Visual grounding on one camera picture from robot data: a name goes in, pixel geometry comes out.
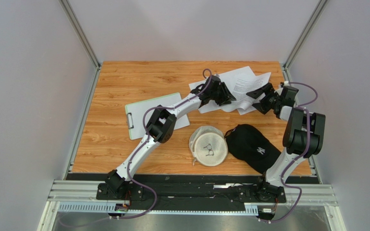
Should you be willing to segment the metal clipboard clip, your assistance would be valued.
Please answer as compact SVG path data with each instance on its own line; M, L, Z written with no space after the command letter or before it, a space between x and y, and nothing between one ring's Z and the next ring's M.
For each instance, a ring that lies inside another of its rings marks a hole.
M133 124L132 113L131 112L128 112L126 114L126 118L127 118L127 126L128 126L128 129L133 129L134 128L134 124Z

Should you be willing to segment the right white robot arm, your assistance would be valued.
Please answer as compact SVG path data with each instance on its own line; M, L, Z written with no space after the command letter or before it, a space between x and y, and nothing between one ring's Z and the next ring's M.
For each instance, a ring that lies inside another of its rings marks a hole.
M283 135L283 151L276 162L263 174L255 197L261 202L285 202L286 178L296 167L312 155L317 155L323 145L326 117L311 113L303 105L296 105L299 90L292 82L282 82L275 90L271 83L265 84L246 95L258 100L253 104L262 114L273 110L277 118L287 122Z

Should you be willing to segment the green clipboard folder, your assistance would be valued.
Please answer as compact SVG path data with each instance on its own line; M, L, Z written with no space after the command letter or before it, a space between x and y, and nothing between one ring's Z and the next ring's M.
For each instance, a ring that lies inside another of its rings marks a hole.
M142 138L147 126L154 141L167 142L175 129L189 125L183 109L192 111L198 107L191 97L182 99L177 92L125 105L130 139Z

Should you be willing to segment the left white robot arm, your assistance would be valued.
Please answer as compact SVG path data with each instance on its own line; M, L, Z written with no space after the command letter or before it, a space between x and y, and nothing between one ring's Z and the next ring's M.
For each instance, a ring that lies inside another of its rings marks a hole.
M145 134L138 146L127 159L110 171L103 183L97 188L98 200L122 200L132 196L131 184L147 189L155 194L151 187L139 183L133 177L146 158L162 143L166 143L174 132L176 121L188 113L213 101L218 106L230 104L236 100L218 75L210 75L203 84L198 85L182 100L170 106L158 105L144 114L151 117L142 119Z

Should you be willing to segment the printed text paper sheet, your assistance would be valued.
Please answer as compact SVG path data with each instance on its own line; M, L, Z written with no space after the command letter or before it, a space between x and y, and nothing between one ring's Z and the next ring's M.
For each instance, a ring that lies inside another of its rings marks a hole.
M259 76L246 72L232 74L231 71L220 74L221 81L226 84L230 93L236 98L235 101L232 101L230 104L222 105L220 108L225 112L237 110L240 115L255 111L256 109L252 104L257 100L249 97L247 93L266 85L270 77L271 72Z

